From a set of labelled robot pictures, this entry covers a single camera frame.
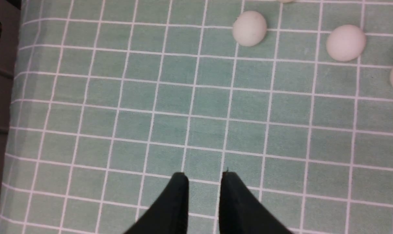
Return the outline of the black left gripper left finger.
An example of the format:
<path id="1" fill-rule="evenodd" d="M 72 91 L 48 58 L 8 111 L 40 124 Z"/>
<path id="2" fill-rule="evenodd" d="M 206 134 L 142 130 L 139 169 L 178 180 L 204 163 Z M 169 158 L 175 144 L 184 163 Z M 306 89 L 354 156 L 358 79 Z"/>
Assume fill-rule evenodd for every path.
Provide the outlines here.
<path id="1" fill-rule="evenodd" d="M 183 172 L 176 172 L 156 201 L 125 233 L 186 234 L 188 210 L 189 180 Z"/>

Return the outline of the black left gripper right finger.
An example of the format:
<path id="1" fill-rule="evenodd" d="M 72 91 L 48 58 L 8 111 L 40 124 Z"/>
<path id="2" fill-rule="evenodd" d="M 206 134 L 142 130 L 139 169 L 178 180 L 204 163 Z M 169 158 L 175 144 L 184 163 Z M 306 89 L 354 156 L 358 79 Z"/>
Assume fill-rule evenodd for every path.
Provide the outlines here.
<path id="1" fill-rule="evenodd" d="M 219 201 L 221 234 L 291 234 L 251 193 L 236 172 L 223 172 Z"/>

